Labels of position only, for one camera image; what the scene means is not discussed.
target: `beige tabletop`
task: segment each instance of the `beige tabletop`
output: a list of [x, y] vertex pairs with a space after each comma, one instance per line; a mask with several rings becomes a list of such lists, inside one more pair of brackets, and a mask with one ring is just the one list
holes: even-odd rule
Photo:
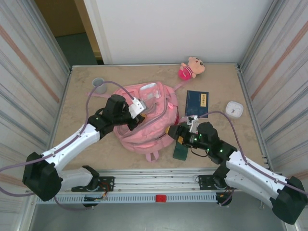
[[[92, 90], [93, 79], [102, 77], [123, 86], [159, 80], [173, 87], [180, 83], [177, 75], [179, 67], [179, 65], [74, 67], [54, 144], [57, 145], [65, 140], [84, 123], [86, 93]], [[229, 101], [241, 103], [244, 106], [243, 115], [241, 118], [232, 121], [245, 155], [262, 165], [263, 161], [257, 138], [234, 65], [209, 64], [205, 67], [204, 73], [177, 90], [180, 115], [184, 115], [187, 90], [208, 91], [209, 111], [224, 111]], [[112, 94], [116, 89], [118, 89], [117, 86], [109, 84], [107, 93]], [[103, 108], [105, 103], [105, 98], [92, 97], [89, 103], [89, 115]], [[238, 147], [226, 118], [220, 114], [212, 114], [209, 115], [208, 119], [202, 120], [211, 122], [222, 140]], [[144, 155], [126, 150], [112, 132], [80, 153], [67, 165], [66, 169], [79, 168], [82, 165], [89, 165], [97, 170], [217, 167], [210, 159], [195, 156], [190, 150], [186, 161], [173, 159], [174, 147], [175, 142], [159, 151], [160, 157], [156, 163], [149, 163]]]

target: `blue book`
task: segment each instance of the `blue book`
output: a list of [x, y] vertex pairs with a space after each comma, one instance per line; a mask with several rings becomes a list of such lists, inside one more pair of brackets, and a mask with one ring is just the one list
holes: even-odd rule
[[201, 116], [205, 113], [208, 113], [208, 92], [188, 90], [186, 95], [185, 115]]

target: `stuffed toy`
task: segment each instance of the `stuffed toy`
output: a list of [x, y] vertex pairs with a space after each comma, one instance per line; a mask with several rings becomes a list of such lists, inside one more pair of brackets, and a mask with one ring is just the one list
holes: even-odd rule
[[197, 74], [201, 74], [205, 71], [205, 66], [203, 62], [196, 57], [189, 57], [188, 64], [181, 63], [179, 70], [179, 77], [183, 80], [188, 80], [190, 78], [196, 78]]

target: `gray cup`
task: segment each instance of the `gray cup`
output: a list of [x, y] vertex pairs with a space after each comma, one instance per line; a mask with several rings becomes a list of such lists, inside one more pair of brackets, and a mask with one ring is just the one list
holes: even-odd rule
[[[96, 78], [96, 79], [94, 79], [94, 80], [92, 81], [92, 85], [96, 87], [96, 86], [102, 84], [103, 82], [104, 82], [104, 79], [103, 79], [103, 78]], [[106, 86], [106, 84], [102, 84], [101, 86], [99, 86], [99, 87], [95, 90], [95, 92], [96, 92], [97, 94], [104, 94], [106, 91], [107, 91], [107, 86]]]

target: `floor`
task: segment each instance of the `floor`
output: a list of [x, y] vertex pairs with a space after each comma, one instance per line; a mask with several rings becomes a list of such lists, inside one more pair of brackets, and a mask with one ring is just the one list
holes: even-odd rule
[[56, 40], [70, 66], [98, 64], [86, 33], [60, 36]]
[[271, 209], [259, 206], [259, 200], [243, 192], [235, 193], [229, 207], [216, 203], [104, 204], [72, 212], [57, 205], [37, 205], [30, 231], [285, 231]]
[[[103, 77], [124, 86], [136, 83], [161, 81], [168, 86], [176, 86], [180, 79], [177, 76], [179, 65], [147, 65], [147, 66], [85, 66], [74, 67], [68, 87], [54, 145], [64, 141], [76, 132], [85, 120], [86, 93], [92, 90], [92, 80]], [[108, 85], [107, 93], [112, 94], [118, 87]], [[245, 103], [243, 92], [233, 64], [209, 64], [204, 73], [197, 76], [189, 84], [177, 90], [180, 116], [184, 115], [187, 90], [209, 92], [209, 111], [224, 111], [229, 101], [236, 101], [244, 106], [240, 119], [232, 120], [246, 156], [263, 164], [255, 131]], [[105, 98], [92, 97], [89, 103], [89, 113], [94, 114], [106, 104]], [[237, 147], [234, 134], [227, 121], [221, 115], [210, 115], [209, 121], [218, 130], [219, 137]], [[153, 169], [153, 168], [195, 168], [217, 167], [208, 158], [195, 156], [189, 150], [187, 160], [172, 158], [175, 142], [162, 149], [155, 163], [150, 163], [142, 154], [126, 150], [114, 133], [105, 136], [99, 142], [91, 145], [72, 161], [66, 169], [80, 168], [89, 165], [96, 170], [101, 169]]]

